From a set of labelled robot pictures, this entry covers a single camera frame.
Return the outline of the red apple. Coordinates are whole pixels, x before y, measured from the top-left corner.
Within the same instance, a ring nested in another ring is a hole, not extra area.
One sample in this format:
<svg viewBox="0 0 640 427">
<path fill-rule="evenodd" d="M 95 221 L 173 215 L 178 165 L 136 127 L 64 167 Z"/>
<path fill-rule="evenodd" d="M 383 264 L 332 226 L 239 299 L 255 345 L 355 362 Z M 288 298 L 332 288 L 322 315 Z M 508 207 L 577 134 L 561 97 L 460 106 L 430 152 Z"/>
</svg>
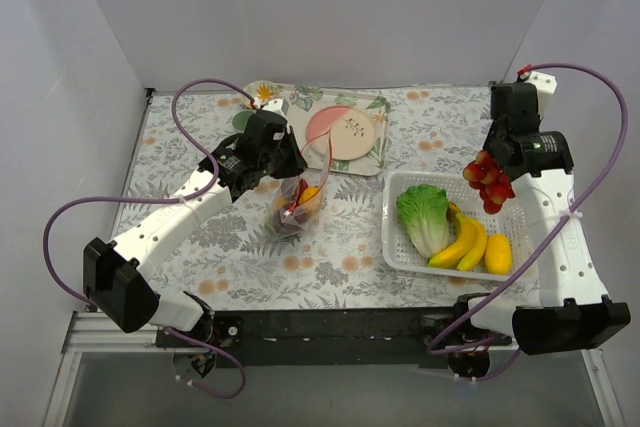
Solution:
<svg viewBox="0 0 640 427">
<path fill-rule="evenodd" d="M 308 182 L 304 178 L 301 178 L 298 184 L 297 197 L 300 197 L 307 188 L 308 188 Z"/>
</svg>

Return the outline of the clear orange-zip bag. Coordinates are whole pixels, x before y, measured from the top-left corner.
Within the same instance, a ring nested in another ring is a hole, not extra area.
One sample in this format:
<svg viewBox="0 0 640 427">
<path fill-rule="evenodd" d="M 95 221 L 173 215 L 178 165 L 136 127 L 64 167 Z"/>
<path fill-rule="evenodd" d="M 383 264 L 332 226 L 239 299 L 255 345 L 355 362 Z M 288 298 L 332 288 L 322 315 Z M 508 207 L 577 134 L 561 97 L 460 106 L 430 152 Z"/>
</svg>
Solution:
<svg viewBox="0 0 640 427">
<path fill-rule="evenodd" d="M 333 160 L 330 133 L 326 131 L 308 140 L 301 154 L 308 169 L 283 180 L 269 207 L 264 227 L 271 241 L 303 234 L 322 210 Z"/>
</svg>

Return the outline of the brown passion fruit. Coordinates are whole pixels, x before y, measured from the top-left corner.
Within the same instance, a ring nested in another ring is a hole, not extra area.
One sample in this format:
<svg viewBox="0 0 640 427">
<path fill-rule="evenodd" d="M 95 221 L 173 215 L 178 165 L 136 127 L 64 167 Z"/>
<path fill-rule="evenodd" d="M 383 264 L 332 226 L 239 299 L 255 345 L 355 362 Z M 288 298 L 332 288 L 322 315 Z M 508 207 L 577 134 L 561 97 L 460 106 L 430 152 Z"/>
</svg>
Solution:
<svg viewBox="0 0 640 427">
<path fill-rule="evenodd" d="M 308 222 L 307 210 L 298 206 L 295 210 L 278 208 L 271 217 L 272 228 L 276 235 L 287 237 L 304 230 Z"/>
</svg>

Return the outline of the lychee bunch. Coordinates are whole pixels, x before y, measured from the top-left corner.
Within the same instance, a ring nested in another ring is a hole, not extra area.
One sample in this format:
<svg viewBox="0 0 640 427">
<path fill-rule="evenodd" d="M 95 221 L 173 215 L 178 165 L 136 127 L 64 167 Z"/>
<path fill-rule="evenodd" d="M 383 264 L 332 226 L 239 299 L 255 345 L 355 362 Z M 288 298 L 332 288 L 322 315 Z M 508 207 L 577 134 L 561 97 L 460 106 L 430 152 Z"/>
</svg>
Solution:
<svg viewBox="0 0 640 427">
<path fill-rule="evenodd" d="M 516 197 L 506 172 L 486 150 L 477 153 L 462 175 L 469 186 L 478 192 L 488 215 L 497 214 L 506 201 Z"/>
</svg>

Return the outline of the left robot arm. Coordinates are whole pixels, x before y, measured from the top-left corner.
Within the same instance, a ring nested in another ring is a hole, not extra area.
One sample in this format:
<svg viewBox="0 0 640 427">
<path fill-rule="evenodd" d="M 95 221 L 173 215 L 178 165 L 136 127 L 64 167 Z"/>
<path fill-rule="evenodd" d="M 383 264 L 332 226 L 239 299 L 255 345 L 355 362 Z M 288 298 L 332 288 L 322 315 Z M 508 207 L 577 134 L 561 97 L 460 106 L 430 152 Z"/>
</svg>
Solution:
<svg viewBox="0 0 640 427">
<path fill-rule="evenodd" d="M 213 333 L 210 307 L 188 292 L 153 289 L 150 280 L 194 231 L 270 176 L 301 175 L 307 163 L 280 101 L 255 111 L 245 130 L 223 140 L 164 204 L 110 242 L 84 249 L 86 297 L 125 333 L 152 324 L 172 327 L 193 347 Z"/>
</svg>

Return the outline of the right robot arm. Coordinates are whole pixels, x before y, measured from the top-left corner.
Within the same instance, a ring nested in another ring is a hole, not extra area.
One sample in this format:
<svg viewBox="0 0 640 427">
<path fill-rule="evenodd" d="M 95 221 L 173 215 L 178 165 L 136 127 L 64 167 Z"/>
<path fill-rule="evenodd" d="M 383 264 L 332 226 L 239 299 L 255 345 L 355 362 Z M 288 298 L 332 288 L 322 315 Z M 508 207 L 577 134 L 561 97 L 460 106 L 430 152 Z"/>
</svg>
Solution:
<svg viewBox="0 0 640 427">
<path fill-rule="evenodd" d="M 573 159 L 563 134 L 540 129 L 556 88 L 551 78 L 494 83 L 485 150 L 507 174 L 536 250 L 539 301 L 517 306 L 504 296 L 480 298 L 452 320 L 454 336 L 475 344 L 488 331 L 513 338 L 527 355 L 590 350 L 631 320 L 614 302 L 592 262 L 575 201 Z"/>
</svg>

